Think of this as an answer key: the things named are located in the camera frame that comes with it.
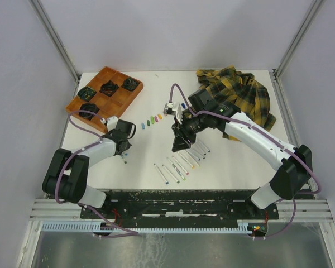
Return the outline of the black cap marker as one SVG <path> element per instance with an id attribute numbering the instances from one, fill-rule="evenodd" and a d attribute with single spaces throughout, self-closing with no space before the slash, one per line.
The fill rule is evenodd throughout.
<path id="1" fill-rule="evenodd" d="M 207 153 L 206 153 L 204 147 L 200 143 L 197 143 L 197 145 L 199 146 L 200 150 L 203 152 L 203 155 L 206 155 Z"/>
<path id="2" fill-rule="evenodd" d="M 195 150 L 199 152 L 199 154 L 202 156 L 203 159 L 205 159 L 205 155 L 203 155 L 203 152 L 200 150 L 198 145 L 195 145 Z"/>

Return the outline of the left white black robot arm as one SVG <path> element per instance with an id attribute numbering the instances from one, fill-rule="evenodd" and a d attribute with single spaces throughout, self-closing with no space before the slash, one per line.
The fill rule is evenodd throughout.
<path id="1" fill-rule="evenodd" d="M 107 193 L 87 185 L 89 168 L 109 157 L 122 156 L 136 132 L 135 124 L 117 117 L 107 123 L 112 129 L 96 142 L 76 151 L 57 149 L 42 183 L 42 190 L 57 202 L 91 206 L 101 218 L 112 213 L 112 203 Z"/>

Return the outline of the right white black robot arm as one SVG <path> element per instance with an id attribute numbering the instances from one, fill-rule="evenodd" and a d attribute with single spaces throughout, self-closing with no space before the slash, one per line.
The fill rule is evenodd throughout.
<path id="1" fill-rule="evenodd" d="M 312 152 L 305 145 L 295 147 L 283 142 L 260 127 L 246 113 L 229 101 L 218 103 L 205 90 L 188 97 L 189 104 L 182 110 L 172 100 L 164 113 L 174 116 L 173 152 L 187 150 L 196 142 L 197 133 L 207 128 L 218 129 L 232 136 L 266 160 L 276 171 L 273 178 L 257 188 L 245 204 L 251 218 L 264 214 L 265 208 L 279 200 L 291 200 L 312 178 Z"/>

